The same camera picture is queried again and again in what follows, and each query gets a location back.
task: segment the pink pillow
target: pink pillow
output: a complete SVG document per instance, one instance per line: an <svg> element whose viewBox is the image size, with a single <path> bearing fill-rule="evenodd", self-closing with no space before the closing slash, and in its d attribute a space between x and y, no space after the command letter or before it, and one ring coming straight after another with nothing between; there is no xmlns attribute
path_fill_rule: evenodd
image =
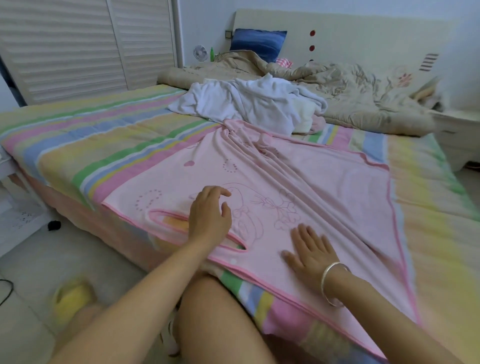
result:
<svg viewBox="0 0 480 364"><path fill-rule="evenodd" d="M277 58L275 63L285 68L290 68L293 65L293 62L290 62L286 58Z"/></svg>

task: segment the white headboard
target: white headboard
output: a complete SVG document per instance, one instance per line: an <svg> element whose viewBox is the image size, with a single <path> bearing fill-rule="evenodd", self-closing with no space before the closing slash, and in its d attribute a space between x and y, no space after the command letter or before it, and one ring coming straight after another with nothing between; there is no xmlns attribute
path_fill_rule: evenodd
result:
<svg viewBox="0 0 480 364"><path fill-rule="evenodd" d="M358 63L403 78L409 92L432 79L429 71L454 25L420 18L238 9L233 29L287 30L280 57L293 61L293 67L309 60Z"/></svg>

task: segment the hand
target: hand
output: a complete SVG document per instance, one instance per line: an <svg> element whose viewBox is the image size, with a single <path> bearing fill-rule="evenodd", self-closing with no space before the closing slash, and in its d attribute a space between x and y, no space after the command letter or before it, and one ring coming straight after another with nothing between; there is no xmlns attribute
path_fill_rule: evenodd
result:
<svg viewBox="0 0 480 364"><path fill-rule="evenodd" d="M218 208L220 196L231 196L230 191L219 186L206 186L190 207L188 240L204 244L210 250L219 245L232 226L232 213L227 203Z"/></svg>
<svg viewBox="0 0 480 364"><path fill-rule="evenodd" d="M301 282L312 290L320 292L325 269L330 264L339 262L335 250L325 235L319 238L310 226L300 224L292 230L291 235L298 255L284 250L282 257ZM348 272L342 266L334 266L328 271L324 292L329 299L335 298L333 288L337 277L345 273Z"/></svg>

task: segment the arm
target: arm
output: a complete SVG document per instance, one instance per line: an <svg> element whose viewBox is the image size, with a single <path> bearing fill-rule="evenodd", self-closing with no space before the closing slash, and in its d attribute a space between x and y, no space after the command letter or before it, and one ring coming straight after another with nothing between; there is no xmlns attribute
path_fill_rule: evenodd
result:
<svg viewBox="0 0 480 364"><path fill-rule="evenodd" d="M187 243L80 332L50 363L140 363L200 264L230 229L229 207L223 203L221 214L218 209L221 194L230 196L223 188L205 187L190 210Z"/></svg>
<svg viewBox="0 0 480 364"><path fill-rule="evenodd" d="M283 252L286 263L302 282L320 291L324 270L339 261L335 250L325 236L319 238L302 224L293 229L292 240L298 255ZM329 299L337 298L345 305L391 364L461 364L370 283L342 266L328 271L324 292Z"/></svg>

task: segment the yellow slipper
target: yellow slipper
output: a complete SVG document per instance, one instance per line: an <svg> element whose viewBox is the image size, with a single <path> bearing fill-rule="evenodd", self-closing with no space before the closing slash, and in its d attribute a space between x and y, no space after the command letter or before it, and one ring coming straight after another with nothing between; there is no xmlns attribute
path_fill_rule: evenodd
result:
<svg viewBox="0 0 480 364"><path fill-rule="evenodd" d="M78 311L96 301L95 290L85 278L67 281L53 295L52 306L57 323L67 324Z"/></svg>

